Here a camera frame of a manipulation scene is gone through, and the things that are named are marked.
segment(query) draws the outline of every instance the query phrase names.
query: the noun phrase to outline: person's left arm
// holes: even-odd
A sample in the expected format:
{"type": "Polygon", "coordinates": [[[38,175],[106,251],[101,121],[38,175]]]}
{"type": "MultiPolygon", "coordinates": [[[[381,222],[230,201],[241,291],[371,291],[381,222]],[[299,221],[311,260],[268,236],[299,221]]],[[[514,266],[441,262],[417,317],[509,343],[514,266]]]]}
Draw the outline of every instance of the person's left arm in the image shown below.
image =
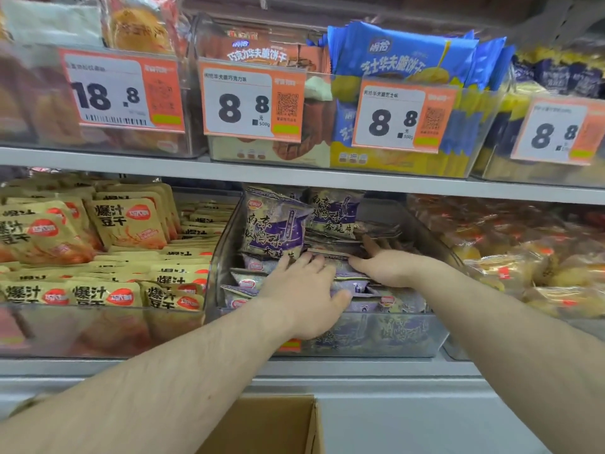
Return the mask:
{"type": "Polygon", "coordinates": [[[3,451],[192,454],[282,343],[322,334],[349,304],[344,291],[330,298],[324,263],[281,259],[237,311],[0,424],[3,451]]]}

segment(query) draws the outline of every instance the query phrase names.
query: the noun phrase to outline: white price label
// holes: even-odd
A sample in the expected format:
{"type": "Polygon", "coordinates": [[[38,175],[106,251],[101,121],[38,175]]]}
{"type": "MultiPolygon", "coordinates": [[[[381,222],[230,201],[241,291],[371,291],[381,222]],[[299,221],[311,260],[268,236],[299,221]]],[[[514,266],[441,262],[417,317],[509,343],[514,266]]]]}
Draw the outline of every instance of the white price label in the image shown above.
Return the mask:
{"type": "Polygon", "coordinates": [[[368,85],[359,103],[353,146],[414,149],[426,93],[368,85]]]}
{"type": "Polygon", "coordinates": [[[561,164],[570,159],[572,148],[588,114],[585,105],[537,101],[526,117],[511,158],[561,164]]]}
{"type": "Polygon", "coordinates": [[[155,128],[139,61],[74,52],[64,61],[83,124],[155,128]]]}
{"type": "Polygon", "coordinates": [[[273,138],[272,83],[268,73],[204,68],[204,119],[207,131],[250,138],[273,138]]]}

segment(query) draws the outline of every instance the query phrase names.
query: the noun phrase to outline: person's left hand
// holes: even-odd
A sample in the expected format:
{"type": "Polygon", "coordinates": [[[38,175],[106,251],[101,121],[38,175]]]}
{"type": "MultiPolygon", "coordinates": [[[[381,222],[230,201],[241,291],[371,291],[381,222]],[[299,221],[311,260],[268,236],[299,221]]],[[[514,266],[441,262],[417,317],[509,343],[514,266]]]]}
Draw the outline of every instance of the person's left hand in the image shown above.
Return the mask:
{"type": "Polygon", "coordinates": [[[323,256],[304,253],[290,267],[283,256],[275,270],[262,283],[256,297],[272,305],[283,321],[290,324],[291,337],[316,338],[328,331],[351,302],[353,294],[340,290],[330,297],[334,266],[325,266],[323,256]]]}

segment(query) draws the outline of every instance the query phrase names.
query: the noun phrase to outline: product name on price tag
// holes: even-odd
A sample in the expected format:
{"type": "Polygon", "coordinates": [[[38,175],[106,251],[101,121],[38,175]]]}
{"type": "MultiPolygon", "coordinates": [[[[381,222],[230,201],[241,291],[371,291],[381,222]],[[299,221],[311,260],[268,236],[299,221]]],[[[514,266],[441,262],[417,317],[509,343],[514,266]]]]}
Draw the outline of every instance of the product name on price tag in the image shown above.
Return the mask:
{"type": "Polygon", "coordinates": [[[353,146],[436,153],[458,90],[364,79],[353,146]]]}
{"type": "Polygon", "coordinates": [[[200,61],[204,133],[300,143],[306,71],[200,61]]]}
{"type": "Polygon", "coordinates": [[[81,125],[185,132],[176,60],[59,52],[81,125]]]}
{"type": "Polygon", "coordinates": [[[605,102],[579,97],[533,99],[510,157],[590,165],[605,137],[605,102]]]}

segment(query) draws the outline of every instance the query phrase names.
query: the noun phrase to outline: barcode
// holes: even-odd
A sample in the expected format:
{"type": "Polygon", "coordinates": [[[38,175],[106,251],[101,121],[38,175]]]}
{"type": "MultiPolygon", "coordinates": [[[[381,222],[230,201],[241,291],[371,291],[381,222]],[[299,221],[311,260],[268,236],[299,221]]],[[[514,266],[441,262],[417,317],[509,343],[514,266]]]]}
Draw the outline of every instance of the barcode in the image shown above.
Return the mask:
{"type": "Polygon", "coordinates": [[[86,121],[94,123],[107,123],[107,124],[125,124],[128,126],[147,126],[147,120],[137,118],[122,118],[119,116],[104,116],[96,114],[84,114],[86,121]]]}
{"type": "Polygon", "coordinates": [[[601,144],[602,138],[602,126],[601,124],[586,124],[586,127],[582,130],[581,134],[582,145],[584,146],[598,146],[601,144]]]}
{"type": "Polygon", "coordinates": [[[298,113],[298,94],[277,93],[277,116],[296,117],[298,113]]]}
{"type": "Polygon", "coordinates": [[[443,119],[445,119],[445,110],[443,108],[428,107],[420,132],[438,132],[441,124],[443,124],[443,119]]]}

